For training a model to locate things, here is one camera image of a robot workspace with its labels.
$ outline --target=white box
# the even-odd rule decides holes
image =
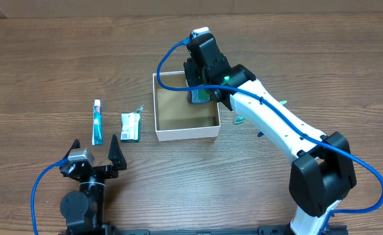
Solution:
[[[162,72],[163,84],[186,87],[184,71]],[[155,132],[159,141],[217,137],[220,130],[218,103],[190,104],[188,91],[163,89],[152,75]]]

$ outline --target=wooden table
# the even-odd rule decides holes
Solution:
[[[75,138],[107,164],[120,114],[144,104],[142,140],[121,144],[128,170],[108,181],[105,217],[121,229],[250,228],[288,223],[290,166],[249,122],[221,107],[215,140],[158,142],[152,73],[192,29],[209,26],[231,65],[242,63],[302,120],[340,131],[383,175],[383,13],[0,20],[0,235],[32,234],[29,198],[42,169]],[[177,49],[163,70],[181,70]],[[103,102],[105,144],[91,146]],[[380,185],[356,165],[340,208],[374,204]],[[61,198],[77,183],[53,170],[36,194],[41,234],[65,229]],[[383,207],[337,215],[352,234],[383,234]]]

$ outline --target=open box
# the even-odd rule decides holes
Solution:
[[[186,87],[184,71],[162,72],[163,84],[171,87]],[[218,103],[190,104],[188,91],[169,91],[152,75],[154,86],[155,131],[159,141],[216,137],[220,130]]]

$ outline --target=toothpaste tube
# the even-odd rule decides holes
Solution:
[[[101,128],[101,102],[99,99],[94,100],[93,107],[93,136],[92,145],[103,144],[103,130]]]

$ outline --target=blue toothpaste tube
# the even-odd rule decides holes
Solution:
[[[99,99],[94,100],[93,107],[93,136],[92,145],[103,144],[103,130],[101,128],[101,102]]]

